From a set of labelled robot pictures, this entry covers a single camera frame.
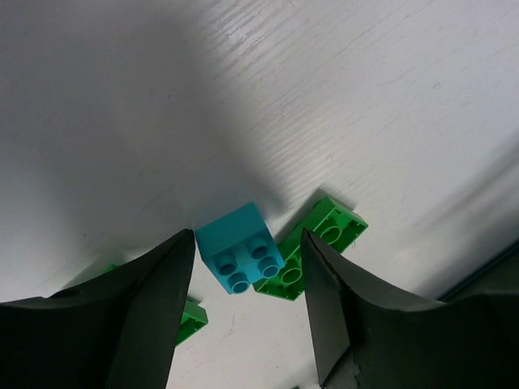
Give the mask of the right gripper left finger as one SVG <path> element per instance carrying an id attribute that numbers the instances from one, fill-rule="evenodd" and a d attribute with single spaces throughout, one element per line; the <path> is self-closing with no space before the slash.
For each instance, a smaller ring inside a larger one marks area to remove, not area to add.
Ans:
<path id="1" fill-rule="evenodd" d="M 184 229 L 50 297 L 2 303 L 2 387 L 166 387 L 194 257 Z"/>

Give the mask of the small cyan lego brick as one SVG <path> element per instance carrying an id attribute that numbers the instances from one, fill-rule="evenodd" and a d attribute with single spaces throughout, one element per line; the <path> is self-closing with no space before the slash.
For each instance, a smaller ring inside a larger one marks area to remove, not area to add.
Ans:
<path id="1" fill-rule="evenodd" d="M 285 266 L 260 210 L 246 204 L 195 231 L 200 257 L 228 294 L 245 293 Z"/>

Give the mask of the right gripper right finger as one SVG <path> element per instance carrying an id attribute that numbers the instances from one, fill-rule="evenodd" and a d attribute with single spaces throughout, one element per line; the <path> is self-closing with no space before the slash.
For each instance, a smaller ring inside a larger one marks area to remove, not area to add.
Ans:
<path id="1" fill-rule="evenodd" d="M 438 300 L 380 279 L 308 230 L 301 248 L 322 388 L 517 387 L 517 245 Z"/>

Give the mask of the green long lego brick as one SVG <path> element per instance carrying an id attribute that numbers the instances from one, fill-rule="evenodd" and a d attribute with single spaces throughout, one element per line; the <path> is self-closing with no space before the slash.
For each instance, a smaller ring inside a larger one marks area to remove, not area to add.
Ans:
<path id="1" fill-rule="evenodd" d="M 188 297 L 184 305 L 176 345 L 180 345 L 208 323 L 206 310 Z"/>

